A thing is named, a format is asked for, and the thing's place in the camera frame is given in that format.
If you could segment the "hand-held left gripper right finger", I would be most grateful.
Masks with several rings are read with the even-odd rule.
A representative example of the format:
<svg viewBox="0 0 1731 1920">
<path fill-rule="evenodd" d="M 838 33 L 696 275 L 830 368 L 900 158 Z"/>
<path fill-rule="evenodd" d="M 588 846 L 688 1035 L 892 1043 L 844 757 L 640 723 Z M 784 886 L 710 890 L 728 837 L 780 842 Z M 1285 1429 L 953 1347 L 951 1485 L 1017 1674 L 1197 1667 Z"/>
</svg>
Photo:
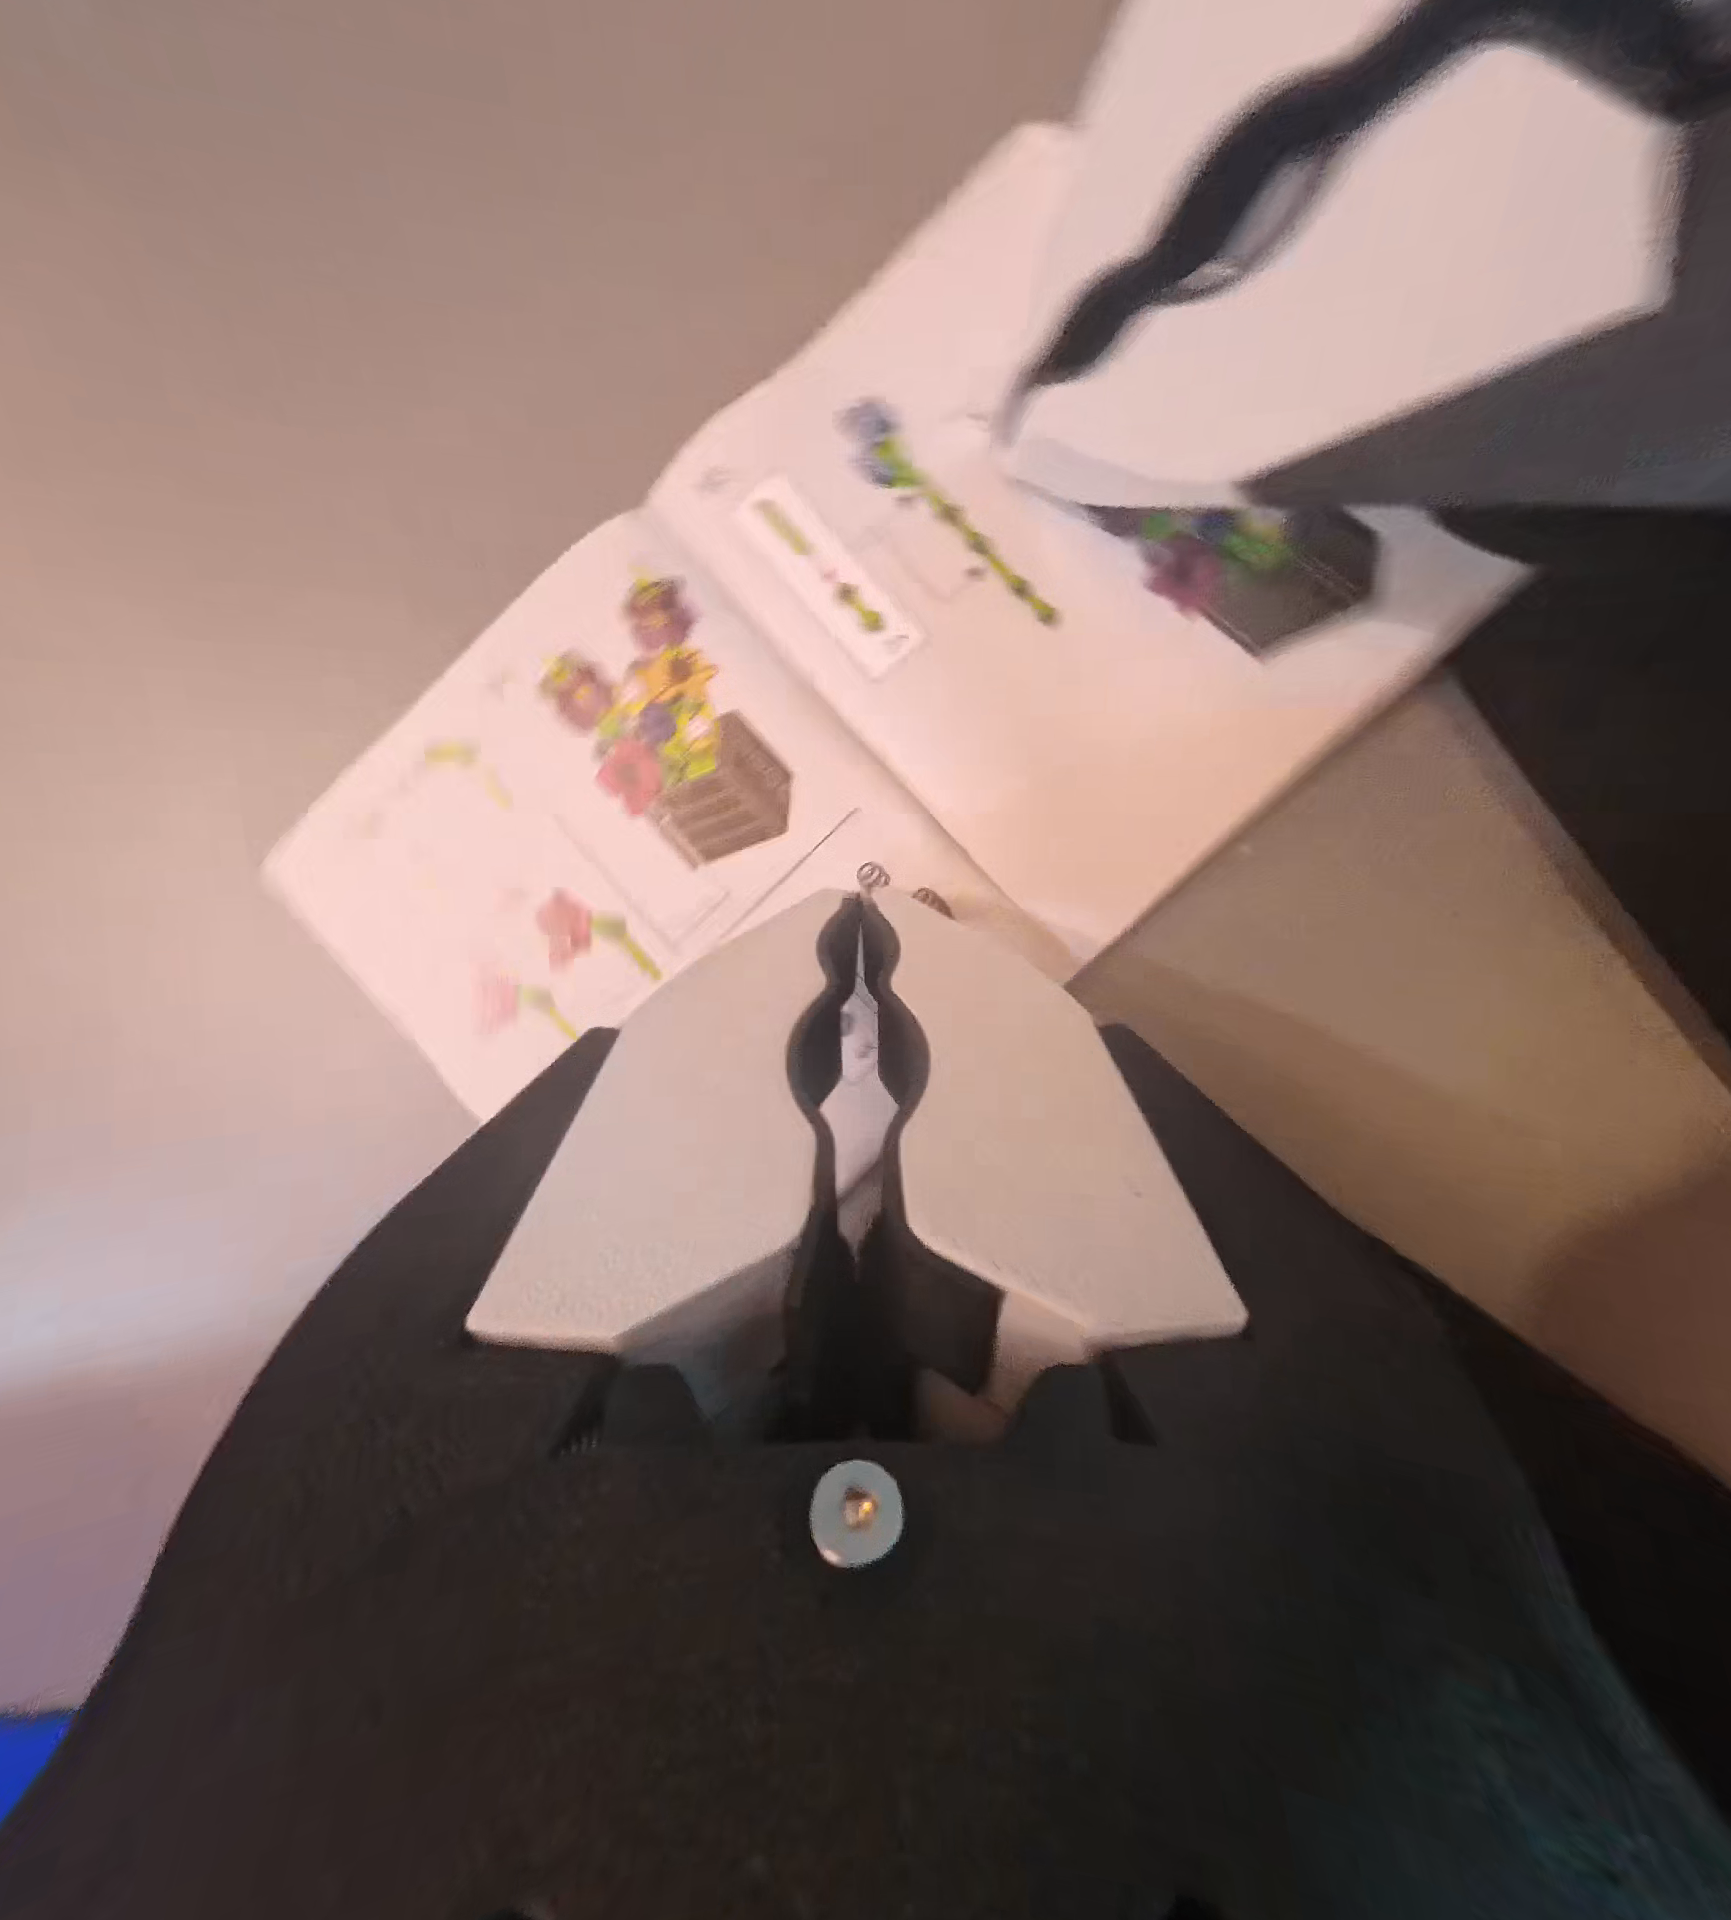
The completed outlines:
<svg viewBox="0 0 1731 1920">
<path fill-rule="evenodd" d="M 995 933 L 862 903 L 878 1067 L 880 1283 L 925 1375 L 999 1414 L 1051 1365 L 1241 1334 L 1247 1307 L 1101 1030 Z"/>
</svg>

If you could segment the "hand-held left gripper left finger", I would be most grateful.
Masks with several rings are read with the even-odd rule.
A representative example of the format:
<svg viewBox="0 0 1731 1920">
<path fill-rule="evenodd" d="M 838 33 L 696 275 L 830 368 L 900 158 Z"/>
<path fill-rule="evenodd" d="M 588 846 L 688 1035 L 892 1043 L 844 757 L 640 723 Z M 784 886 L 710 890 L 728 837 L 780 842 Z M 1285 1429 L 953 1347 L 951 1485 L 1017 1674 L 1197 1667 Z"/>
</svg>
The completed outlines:
<svg viewBox="0 0 1731 1920">
<path fill-rule="evenodd" d="M 766 1397 L 806 1225 L 868 1169 L 858 906 L 810 893 L 618 1028 L 472 1337 L 670 1365 L 706 1414 Z"/>
</svg>

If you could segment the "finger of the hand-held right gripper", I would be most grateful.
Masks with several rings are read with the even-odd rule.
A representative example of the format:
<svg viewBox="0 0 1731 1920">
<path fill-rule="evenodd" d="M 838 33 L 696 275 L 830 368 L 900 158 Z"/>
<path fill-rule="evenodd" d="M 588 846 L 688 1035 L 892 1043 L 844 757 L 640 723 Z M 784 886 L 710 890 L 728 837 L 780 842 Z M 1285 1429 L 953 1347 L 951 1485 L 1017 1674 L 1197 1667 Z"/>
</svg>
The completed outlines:
<svg viewBox="0 0 1731 1920">
<path fill-rule="evenodd" d="M 1085 83 L 1015 393 L 1283 251 L 1347 147 L 1427 80 L 1425 4 L 1125 4 Z"/>
<path fill-rule="evenodd" d="M 1287 248 L 1013 388 L 1003 459 L 1079 508 L 1727 511 L 1731 105 L 1427 35 Z"/>
</svg>

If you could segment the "lego instruction booklet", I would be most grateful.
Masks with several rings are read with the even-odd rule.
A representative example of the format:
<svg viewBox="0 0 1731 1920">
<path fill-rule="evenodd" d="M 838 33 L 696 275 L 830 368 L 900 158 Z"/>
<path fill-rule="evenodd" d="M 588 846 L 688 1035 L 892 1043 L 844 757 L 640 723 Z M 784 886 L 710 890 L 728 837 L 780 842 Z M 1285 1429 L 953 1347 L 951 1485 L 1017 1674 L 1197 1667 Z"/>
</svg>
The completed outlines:
<svg viewBox="0 0 1731 1920">
<path fill-rule="evenodd" d="M 989 414 L 1071 145 L 1003 137 L 266 857 L 476 1120 L 822 890 L 933 893 L 1067 980 L 1523 581 L 1377 508 L 1339 527 L 1367 587 L 1255 652 L 1189 539 L 1013 481 Z"/>
</svg>

